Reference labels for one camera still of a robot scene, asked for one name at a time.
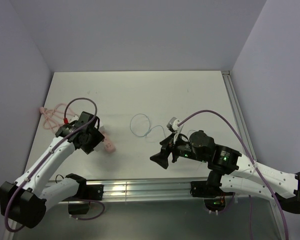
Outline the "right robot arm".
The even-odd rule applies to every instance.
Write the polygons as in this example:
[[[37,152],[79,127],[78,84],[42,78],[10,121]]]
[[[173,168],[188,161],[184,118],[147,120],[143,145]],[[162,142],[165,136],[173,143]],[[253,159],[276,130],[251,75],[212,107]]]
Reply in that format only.
[[[216,198],[232,193],[266,200],[277,198],[283,211],[300,214],[300,172],[286,173],[250,159],[230,147],[216,144],[199,130],[190,137],[172,133],[160,143],[160,152],[150,160],[167,169],[169,157],[203,162],[210,170],[207,180],[191,182],[190,194],[197,198]]]

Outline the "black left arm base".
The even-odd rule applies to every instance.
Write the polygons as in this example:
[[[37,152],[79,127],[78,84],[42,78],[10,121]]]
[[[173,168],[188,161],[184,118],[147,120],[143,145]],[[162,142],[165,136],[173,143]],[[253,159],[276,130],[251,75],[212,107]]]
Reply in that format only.
[[[70,202],[80,203],[69,203],[67,206],[68,213],[72,216],[86,215],[89,210],[92,210],[93,204],[97,204],[101,207],[100,213],[96,216],[99,217],[105,211],[105,205],[101,202],[104,193],[104,185],[87,185],[83,192],[83,195],[70,197]]]

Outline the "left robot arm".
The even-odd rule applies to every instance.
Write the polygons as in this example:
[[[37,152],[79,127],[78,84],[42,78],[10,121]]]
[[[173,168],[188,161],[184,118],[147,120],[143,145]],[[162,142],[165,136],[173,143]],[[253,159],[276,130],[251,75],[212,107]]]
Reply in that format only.
[[[70,173],[60,182],[47,187],[49,179],[60,165],[76,150],[87,155],[104,141],[99,131],[100,119],[83,111],[79,119],[61,126],[40,158],[14,182],[0,186],[0,212],[5,227],[12,232],[8,220],[22,227],[34,228],[46,212],[68,198],[86,200],[89,196],[87,180]]]

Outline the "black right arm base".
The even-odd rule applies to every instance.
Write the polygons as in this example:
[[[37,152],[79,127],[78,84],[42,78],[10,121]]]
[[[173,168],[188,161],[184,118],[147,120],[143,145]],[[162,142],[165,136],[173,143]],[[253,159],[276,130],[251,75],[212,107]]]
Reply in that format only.
[[[191,181],[190,194],[194,198],[216,198],[232,196],[234,192],[224,192],[218,187],[207,186],[206,180]]]

